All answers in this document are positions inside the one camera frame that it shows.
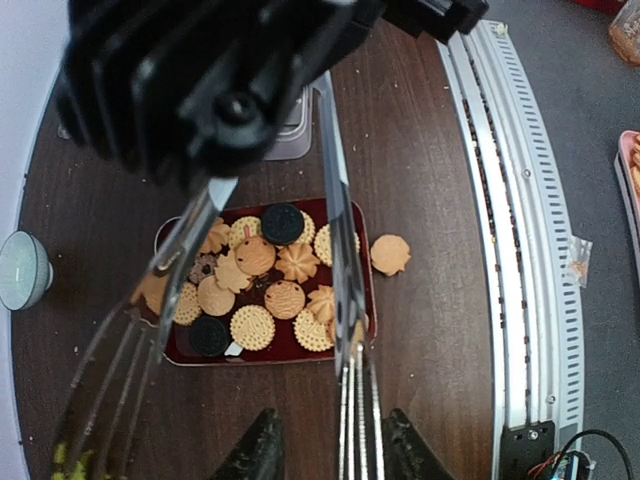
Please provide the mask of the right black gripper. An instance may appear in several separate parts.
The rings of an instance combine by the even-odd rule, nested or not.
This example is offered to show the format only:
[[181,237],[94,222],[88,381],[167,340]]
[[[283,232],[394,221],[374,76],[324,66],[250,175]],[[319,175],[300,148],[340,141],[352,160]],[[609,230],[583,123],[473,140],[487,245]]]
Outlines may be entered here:
[[157,182],[262,159],[381,1],[71,1],[57,98],[74,142]]

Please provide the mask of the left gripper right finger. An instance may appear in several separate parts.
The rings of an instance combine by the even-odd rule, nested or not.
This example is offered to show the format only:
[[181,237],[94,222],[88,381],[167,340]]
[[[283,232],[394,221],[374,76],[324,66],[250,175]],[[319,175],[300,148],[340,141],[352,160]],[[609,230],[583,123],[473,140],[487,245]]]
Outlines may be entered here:
[[453,479],[403,410],[390,411],[382,421],[382,433],[386,479]]

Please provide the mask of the white divided cookie tin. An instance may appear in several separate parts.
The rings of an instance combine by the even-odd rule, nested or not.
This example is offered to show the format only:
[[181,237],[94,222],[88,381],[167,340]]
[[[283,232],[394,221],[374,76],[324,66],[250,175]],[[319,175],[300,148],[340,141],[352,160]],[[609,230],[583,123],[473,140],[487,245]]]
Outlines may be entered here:
[[312,95],[305,87],[287,117],[265,161],[296,160],[304,157],[312,143]]

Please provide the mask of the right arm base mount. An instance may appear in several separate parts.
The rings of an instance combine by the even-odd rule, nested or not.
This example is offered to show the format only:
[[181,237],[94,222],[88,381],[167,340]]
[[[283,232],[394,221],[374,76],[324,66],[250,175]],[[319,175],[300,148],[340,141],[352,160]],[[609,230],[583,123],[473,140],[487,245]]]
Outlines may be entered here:
[[555,424],[552,421],[505,428],[499,451],[499,479],[526,479],[528,472],[545,462],[555,447]]

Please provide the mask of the metal food tongs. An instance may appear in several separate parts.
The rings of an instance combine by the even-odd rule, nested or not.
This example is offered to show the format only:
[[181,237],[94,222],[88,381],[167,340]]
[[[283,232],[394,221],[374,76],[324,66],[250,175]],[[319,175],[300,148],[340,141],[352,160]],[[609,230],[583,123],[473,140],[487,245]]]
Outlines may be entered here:
[[[329,73],[317,91],[332,285],[336,300],[335,371],[339,384],[337,476],[385,477],[379,391],[367,328],[366,288],[349,192],[349,179]],[[183,283],[208,229],[223,212],[238,180],[212,178],[182,218],[142,278],[166,287],[158,320],[142,318],[136,285],[100,324],[71,383],[70,398],[51,453],[53,479],[122,479],[173,323]]]

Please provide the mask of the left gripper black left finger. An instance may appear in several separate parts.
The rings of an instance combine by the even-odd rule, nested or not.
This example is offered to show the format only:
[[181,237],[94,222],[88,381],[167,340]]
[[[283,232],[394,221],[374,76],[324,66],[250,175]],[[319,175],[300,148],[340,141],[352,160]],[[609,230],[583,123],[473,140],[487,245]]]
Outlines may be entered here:
[[233,450],[213,473],[215,480],[285,478],[284,427],[272,408],[260,412]]

